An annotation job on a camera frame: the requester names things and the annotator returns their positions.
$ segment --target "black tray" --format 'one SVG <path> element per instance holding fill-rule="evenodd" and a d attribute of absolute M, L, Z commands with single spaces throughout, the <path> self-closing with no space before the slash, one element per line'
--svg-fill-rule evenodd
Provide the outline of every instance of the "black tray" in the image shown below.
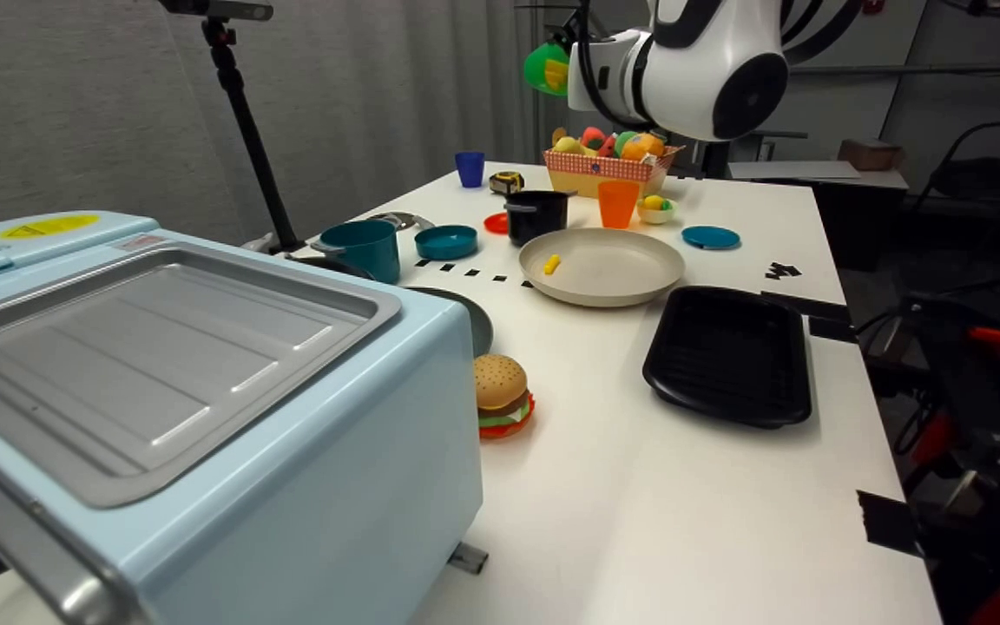
<path fill-rule="evenodd" d="M 642 376 L 671 404 L 755 427 L 813 412 L 801 315 L 754 293 L 675 289 Z"/>

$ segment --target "basket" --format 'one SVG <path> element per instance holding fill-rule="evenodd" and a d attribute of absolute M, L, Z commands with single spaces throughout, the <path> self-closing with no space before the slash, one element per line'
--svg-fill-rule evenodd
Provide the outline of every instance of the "basket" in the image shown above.
<path fill-rule="evenodd" d="M 632 181 L 642 185 L 643 195 L 656 194 L 662 190 L 670 163 L 681 150 L 680 146 L 666 149 L 658 159 L 658 165 L 619 158 L 587 157 L 556 153 L 547 150 L 543 158 L 547 160 L 550 183 L 556 191 L 576 191 L 587 198 L 596 197 L 596 185 L 604 181 Z"/>

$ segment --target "beige plate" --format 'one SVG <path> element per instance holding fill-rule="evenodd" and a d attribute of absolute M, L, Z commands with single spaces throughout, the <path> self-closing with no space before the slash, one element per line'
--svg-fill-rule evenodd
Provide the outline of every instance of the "beige plate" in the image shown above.
<path fill-rule="evenodd" d="M 543 266 L 555 253 L 561 264 L 548 276 Z M 596 308 L 650 301 L 686 272 L 686 261 L 671 246 L 646 234 L 610 228 L 575 228 L 536 237 L 520 250 L 519 264 L 540 292 Z"/>

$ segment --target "blue cup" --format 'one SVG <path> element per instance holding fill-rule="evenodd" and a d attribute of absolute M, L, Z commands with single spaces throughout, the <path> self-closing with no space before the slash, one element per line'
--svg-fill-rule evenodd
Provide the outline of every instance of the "blue cup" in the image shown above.
<path fill-rule="evenodd" d="M 476 189 L 484 181 L 484 153 L 457 153 L 453 155 L 457 165 L 457 177 L 461 178 L 461 186 Z"/>
<path fill-rule="evenodd" d="M 319 234 L 313 249 L 365 269 L 373 278 L 394 285 L 400 280 L 400 250 L 396 226 L 388 221 L 350 221 Z"/>

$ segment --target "gray curtain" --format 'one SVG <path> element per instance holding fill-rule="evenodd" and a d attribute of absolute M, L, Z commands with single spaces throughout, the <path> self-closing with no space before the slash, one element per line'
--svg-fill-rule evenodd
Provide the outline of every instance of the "gray curtain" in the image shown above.
<path fill-rule="evenodd" d="M 277 0 L 231 23 L 247 98 L 295 231 L 453 169 L 458 150 L 537 162 L 549 131 L 516 1 Z M 152 0 L 0 0 L 0 219 L 149 214 L 239 242 L 270 229 L 199 20 Z"/>

